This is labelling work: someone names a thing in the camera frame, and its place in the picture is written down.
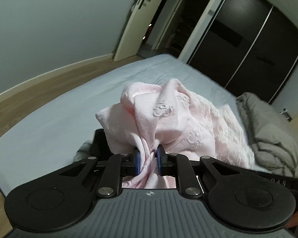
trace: pink fabric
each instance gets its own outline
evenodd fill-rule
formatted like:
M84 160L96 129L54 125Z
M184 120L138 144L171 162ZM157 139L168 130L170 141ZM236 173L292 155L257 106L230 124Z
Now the pink fabric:
M165 85L127 85L120 103L99 111L114 154L140 151L141 172L124 179L127 188L174 188L173 177L158 175L155 150L162 144L166 153L180 153L190 160L203 155L243 168L252 168L253 151L228 105L216 108L204 97L187 90L179 80Z

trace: gray blanket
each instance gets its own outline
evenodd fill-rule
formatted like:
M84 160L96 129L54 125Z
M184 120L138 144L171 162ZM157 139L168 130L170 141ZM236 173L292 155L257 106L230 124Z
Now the gray blanket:
M252 93L236 99L256 163L274 174L298 178L298 135L273 107Z

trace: round black pad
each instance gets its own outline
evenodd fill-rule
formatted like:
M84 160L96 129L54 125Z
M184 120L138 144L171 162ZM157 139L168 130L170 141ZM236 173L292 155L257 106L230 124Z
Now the round black pad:
M244 206L253 208L267 206L273 199L269 191L257 187L242 188L235 193L235 198Z
M56 189L41 189L28 196L28 204L39 210L51 210L64 201L64 194Z
M44 233L64 229L91 209L91 195L75 178L44 176L12 190L5 210L13 227Z
M251 232L284 227L296 205L283 185L247 172L218 178L207 200L219 220Z

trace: door handle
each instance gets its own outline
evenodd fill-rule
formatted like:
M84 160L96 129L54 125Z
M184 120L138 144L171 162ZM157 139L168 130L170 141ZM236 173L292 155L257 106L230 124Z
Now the door handle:
M138 8L139 10L142 8L144 2L145 2L145 0L142 0L142 1L141 1L140 5L139 5L139 8Z

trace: sliding wardrobe door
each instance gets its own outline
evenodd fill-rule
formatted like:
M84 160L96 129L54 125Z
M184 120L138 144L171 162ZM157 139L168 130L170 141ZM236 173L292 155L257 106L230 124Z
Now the sliding wardrobe door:
M189 65L225 86L271 8L266 0L225 0Z
M252 92L269 102L298 57L298 29L274 8L240 68L226 86L235 96Z

